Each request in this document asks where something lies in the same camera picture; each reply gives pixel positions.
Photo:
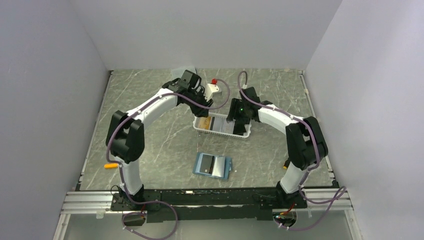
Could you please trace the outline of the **orange handled screwdriver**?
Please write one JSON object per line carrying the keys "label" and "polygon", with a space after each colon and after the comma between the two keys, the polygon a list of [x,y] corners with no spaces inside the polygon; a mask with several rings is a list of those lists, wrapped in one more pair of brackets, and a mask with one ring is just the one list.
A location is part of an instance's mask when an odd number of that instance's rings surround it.
{"label": "orange handled screwdriver", "polygon": [[107,163],[107,164],[105,164],[103,167],[104,167],[104,169],[106,169],[106,170],[116,169],[116,168],[118,168],[118,167],[119,167],[119,164],[118,164],[118,163]]}

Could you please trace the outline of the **yellow black screwdriver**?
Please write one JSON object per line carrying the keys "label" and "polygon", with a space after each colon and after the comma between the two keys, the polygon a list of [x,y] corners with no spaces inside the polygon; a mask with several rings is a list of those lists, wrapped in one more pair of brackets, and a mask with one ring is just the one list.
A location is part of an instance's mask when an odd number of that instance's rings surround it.
{"label": "yellow black screwdriver", "polygon": [[288,167],[290,166],[290,163],[291,163],[291,161],[290,161],[290,159],[288,158],[288,159],[284,162],[284,164],[283,164],[282,168],[283,168],[284,170],[287,170],[287,169],[288,169]]}

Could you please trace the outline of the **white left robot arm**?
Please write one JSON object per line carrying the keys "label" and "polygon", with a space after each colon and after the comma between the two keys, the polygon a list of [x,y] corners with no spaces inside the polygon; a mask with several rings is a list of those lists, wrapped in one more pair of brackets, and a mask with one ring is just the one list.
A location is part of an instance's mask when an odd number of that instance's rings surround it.
{"label": "white left robot arm", "polygon": [[180,78],[168,81],[140,106],[127,112],[116,111],[106,137],[106,160],[117,163],[120,188],[126,193],[124,204],[131,210],[144,203],[144,185],[137,160],[145,150],[145,130],[165,112],[186,104],[196,117],[206,117],[213,104],[213,94],[220,92],[217,81],[201,84],[201,77],[185,70]]}

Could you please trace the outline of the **clear plastic screw box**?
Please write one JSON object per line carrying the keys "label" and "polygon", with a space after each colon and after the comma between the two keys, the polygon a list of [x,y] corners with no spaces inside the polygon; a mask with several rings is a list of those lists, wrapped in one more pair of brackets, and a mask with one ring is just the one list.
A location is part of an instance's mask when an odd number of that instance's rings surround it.
{"label": "clear plastic screw box", "polygon": [[181,66],[181,67],[177,67],[177,68],[173,68],[171,70],[171,77],[172,79],[176,79],[176,78],[180,78],[183,73],[188,70],[192,73],[197,74],[197,70],[194,66],[190,65],[190,66]]}

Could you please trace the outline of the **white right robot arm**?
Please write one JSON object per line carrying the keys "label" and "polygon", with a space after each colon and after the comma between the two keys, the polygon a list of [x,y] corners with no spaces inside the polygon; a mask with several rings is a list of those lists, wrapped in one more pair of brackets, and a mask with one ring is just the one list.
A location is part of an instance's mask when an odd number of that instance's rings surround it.
{"label": "white right robot arm", "polygon": [[240,89],[240,99],[231,100],[228,121],[243,124],[254,120],[269,125],[285,134],[288,154],[286,173],[277,184],[276,203],[287,208],[295,201],[295,194],[306,181],[305,174],[318,167],[328,155],[328,146],[318,120],[299,117],[286,112],[269,101],[260,101],[254,87]]}

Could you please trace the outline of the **white plastic basket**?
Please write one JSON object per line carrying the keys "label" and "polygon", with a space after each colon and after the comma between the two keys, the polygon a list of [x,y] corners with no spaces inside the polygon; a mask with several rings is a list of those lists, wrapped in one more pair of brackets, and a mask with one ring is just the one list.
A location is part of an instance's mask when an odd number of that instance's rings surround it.
{"label": "white plastic basket", "polygon": [[239,121],[227,121],[226,114],[210,112],[207,117],[195,116],[192,126],[202,133],[246,139],[251,134],[252,124],[249,122],[242,127]]}

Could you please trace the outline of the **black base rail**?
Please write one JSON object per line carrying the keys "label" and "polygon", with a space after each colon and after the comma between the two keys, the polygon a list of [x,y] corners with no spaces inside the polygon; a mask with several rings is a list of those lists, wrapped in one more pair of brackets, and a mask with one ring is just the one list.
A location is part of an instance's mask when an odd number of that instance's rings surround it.
{"label": "black base rail", "polygon": [[147,223],[188,220],[256,219],[271,221],[279,211],[293,213],[308,204],[298,193],[285,194],[276,187],[147,189],[146,206],[130,202],[123,192],[113,193],[112,212],[143,210]]}

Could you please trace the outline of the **blue card holder wallet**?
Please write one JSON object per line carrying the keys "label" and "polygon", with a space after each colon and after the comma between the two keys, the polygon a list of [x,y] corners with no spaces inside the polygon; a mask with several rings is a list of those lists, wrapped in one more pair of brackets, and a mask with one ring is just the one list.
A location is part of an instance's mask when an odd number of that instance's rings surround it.
{"label": "blue card holder wallet", "polygon": [[232,158],[229,156],[198,152],[192,173],[213,179],[228,180],[232,166]]}

